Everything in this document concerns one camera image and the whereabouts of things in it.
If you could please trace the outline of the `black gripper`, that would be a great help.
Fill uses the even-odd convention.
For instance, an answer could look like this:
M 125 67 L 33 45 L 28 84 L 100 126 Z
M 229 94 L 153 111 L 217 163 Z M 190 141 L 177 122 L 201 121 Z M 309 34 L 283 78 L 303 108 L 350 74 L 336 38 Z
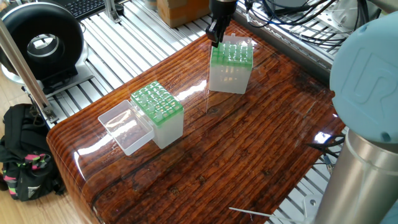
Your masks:
M 210 0 L 212 22 L 206 28 L 207 37 L 215 43 L 215 47 L 223 41 L 226 28 L 236 11 L 237 0 Z

